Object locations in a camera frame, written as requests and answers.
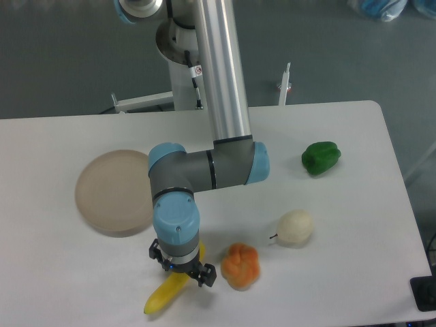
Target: blue joint cap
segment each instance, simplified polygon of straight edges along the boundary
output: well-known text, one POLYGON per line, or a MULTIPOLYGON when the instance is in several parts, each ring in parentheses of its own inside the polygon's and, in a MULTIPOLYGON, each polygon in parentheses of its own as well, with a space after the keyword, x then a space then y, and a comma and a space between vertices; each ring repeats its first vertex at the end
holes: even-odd
POLYGON ((270 159, 266 146, 262 142, 254 142, 254 159, 247 184, 265 181, 270 174, 270 159))
POLYGON ((151 168, 153 167, 154 164, 156 164, 156 162, 158 162, 160 159, 173 152, 186 153, 186 150, 180 144, 170 143, 170 142, 162 143, 152 148, 149 153, 149 174, 151 168))
POLYGON ((126 24, 135 24, 134 22, 131 22, 125 15, 123 10, 121 9, 121 5, 119 3, 119 0, 114 0, 114 6, 115 6, 115 10, 116 10, 116 14, 118 15, 118 17, 121 19, 122 22, 126 23, 126 24))
POLYGON ((153 227, 157 237, 171 245, 189 242, 200 228, 200 213, 192 196, 170 192, 155 204, 153 227))

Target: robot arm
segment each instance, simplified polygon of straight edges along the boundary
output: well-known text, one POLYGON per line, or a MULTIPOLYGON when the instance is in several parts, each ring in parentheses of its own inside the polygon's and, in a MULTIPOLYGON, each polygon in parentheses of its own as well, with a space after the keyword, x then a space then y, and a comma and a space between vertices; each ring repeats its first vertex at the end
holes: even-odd
MULTIPOLYGON (((161 15, 159 0, 119 0, 130 15, 134 11, 127 5, 138 9, 140 3, 148 14, 161 15)), ((170 19, 178 25, 179 17, 184 22, 193 17, 215 141, 213 149, 197 153, 187 153, 175 143, 160 144, 150 152, 157 234, 150 257, 165 270, 187 273, 199 286, 212 286, 215 267, 199 262, 200 215, 194 193, 263 181, 269 174, 268 154, 251 136, 232 0, 176 0, 165 5, 167 12, 173 7, 170 19), (174 10, 176 2, 185 7, 174 10)))

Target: cable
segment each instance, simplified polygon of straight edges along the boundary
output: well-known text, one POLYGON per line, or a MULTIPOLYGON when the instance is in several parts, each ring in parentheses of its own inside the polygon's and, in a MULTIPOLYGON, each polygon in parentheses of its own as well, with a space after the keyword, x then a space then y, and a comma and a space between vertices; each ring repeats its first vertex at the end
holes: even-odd
POLYGON ((98 114, 105 114, 105 113, 110 112, 111 110, 114 110, 114 109, 115 109, 115 107, 112 106, 112 107, 110 107, 110 108, 108 108, 106 110, 103 110, 102 112, 99 112, 98 114))
MULTIPOLYGON (((191 53, 188 50, 185 51, 185 59, 186 59, 186 64, 188 65, 188 68, 191 69, 193 67, 193 65, 192 65, 192 61, 191 61, 191 53)), ((193 85, 194 89, 196 90, 197 108, 203 109, 202 100, 200 98, 200 91, 198 90, 198 84, 197 84, 197 81, 194 77, 192 78, 192 85, 193 85)))

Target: yellow banana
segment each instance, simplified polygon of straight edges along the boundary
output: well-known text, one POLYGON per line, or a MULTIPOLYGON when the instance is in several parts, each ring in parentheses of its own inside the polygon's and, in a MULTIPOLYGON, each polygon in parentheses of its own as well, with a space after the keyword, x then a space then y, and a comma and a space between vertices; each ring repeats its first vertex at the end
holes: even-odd
MULTIPOLYGON (((203 260, 206 247, 200 241, 200 261, 203 260)), ((171 275, 151 294, 147 300, 144 313, 150 315, 158 312, 166 306, 183 288, 183 286, 190 280, 187 274, 180 274, 172 272, 171 275)))

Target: round plate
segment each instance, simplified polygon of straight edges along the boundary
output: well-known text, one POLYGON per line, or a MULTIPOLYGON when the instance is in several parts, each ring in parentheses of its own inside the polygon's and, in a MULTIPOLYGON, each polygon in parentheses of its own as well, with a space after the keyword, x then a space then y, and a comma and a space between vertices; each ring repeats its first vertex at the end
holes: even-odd
POLYGON ((76 205, 95 228, 140 231, 151 224, 153 203, 149 156, 132 150, 106 153, 92 161, 76 185, 76 205))

